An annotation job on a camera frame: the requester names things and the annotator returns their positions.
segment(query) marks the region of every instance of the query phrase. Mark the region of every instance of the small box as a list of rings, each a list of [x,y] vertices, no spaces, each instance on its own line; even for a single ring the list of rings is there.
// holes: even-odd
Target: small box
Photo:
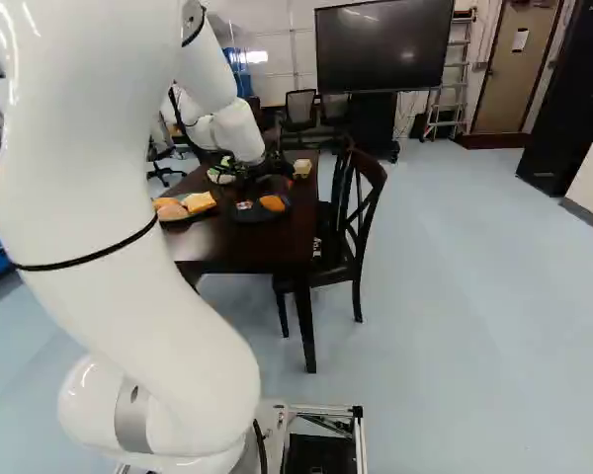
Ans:
[[[295,173],[293,177],[295,179],[305,179],[309,176],[309,172],[312,169],[312,162],[306,158],[300,158],[295,161]]]

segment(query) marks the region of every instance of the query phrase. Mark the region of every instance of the orange object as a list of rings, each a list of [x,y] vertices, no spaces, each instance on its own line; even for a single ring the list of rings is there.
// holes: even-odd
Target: orange object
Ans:
[[[198,214],[217,205],[210,192],[188,195],[182,199],[182,204],[191,214]]]
[[[163,205],[157,210],[157,213],[158,220],[162,222],[172,222],[189,217],[189,211],[179,202]]]
[[[174,205],[174,204],[180,205],[178,200],[175,199],[174,197],[158,197],[152,202],[152,204],[154,206],[154,210],[158,210],[165,205]]]
[[[278,196],[263,196],[259,198],[261,205],[274,212],[284,212],[286,205]]]

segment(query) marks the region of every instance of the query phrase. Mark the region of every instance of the black door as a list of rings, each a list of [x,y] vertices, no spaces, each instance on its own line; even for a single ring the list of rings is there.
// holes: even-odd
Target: black door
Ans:
[[[516,174],[564,196],[593,141],[593,0],[578,2]]]

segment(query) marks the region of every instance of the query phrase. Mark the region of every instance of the paper sign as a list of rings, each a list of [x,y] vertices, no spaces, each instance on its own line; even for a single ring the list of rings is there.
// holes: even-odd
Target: paper sign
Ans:
[[[530,35],[530,31],[527,28],[519,28],[514,34],[514,40],[512,41],[512,52],[523,52],[525,44],[527,44],[527,37]]]

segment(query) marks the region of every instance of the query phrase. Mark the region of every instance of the dark wooden table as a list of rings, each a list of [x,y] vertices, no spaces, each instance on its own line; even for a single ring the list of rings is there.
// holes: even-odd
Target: dark wooden table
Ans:
[[[214,185],[201,165],[164,196],[211,191],[217,201],[217,214],[194,222],[188,228],[167,230],[167,244],[180,272],[198,274],[277,274],[295,281],[305,367],[316,372],[314,328],[307,271],[312,258],[318,202],[318,151],[286,152],[291,161],[307,158],[312,170],[305,180],[296,181],[290,190],[292,209],[277,220],[261,224],[237,224],[227,216],[236,200],[247,198],[231,187]],[[264,182],[268,191],[286,191],[287,180],[272,177]]]

